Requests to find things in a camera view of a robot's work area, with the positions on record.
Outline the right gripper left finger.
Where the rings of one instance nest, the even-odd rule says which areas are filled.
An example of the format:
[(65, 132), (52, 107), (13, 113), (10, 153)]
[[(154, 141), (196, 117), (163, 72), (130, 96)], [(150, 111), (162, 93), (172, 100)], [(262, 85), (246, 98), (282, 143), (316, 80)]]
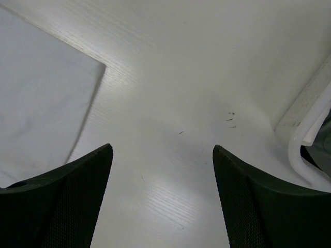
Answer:
[(1, 247), (90, 247), (113, 161), (105, 144), (1, 189)]

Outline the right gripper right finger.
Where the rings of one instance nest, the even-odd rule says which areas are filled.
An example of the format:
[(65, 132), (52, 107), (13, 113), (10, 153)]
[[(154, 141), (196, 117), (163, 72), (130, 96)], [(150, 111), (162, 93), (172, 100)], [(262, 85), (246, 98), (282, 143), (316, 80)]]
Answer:
[(213, 166), (230, 247), (330, 247), (330, 193), (274, 177), (220, 145)]

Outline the white skirt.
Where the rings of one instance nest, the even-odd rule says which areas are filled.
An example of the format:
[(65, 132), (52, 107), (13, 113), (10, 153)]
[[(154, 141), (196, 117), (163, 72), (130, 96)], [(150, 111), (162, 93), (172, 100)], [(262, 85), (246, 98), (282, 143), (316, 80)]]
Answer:
[(105, 68), (1, 8), (1, 187), (67, 163)]

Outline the grey skirt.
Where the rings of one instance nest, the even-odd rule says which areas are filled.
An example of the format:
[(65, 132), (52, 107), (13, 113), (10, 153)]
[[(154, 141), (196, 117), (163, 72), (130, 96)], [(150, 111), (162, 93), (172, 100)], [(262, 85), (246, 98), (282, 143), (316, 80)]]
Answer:
[(330, 177), (330, 113), (319, 129), (312, 146), (301, 146), (301, 156)]

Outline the white laundry basket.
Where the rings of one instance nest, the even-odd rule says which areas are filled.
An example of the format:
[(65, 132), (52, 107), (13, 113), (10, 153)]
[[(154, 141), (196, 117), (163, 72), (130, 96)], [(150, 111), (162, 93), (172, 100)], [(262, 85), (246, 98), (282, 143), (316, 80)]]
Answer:
[(311, 187), (329, 192), (330, 177), (305, 162), (301, 146), (311, 146), (330, 110), (330, 57), (303, 87), (297, 98), (278, 122), (275, 133), (286, 145), (290, 165)]

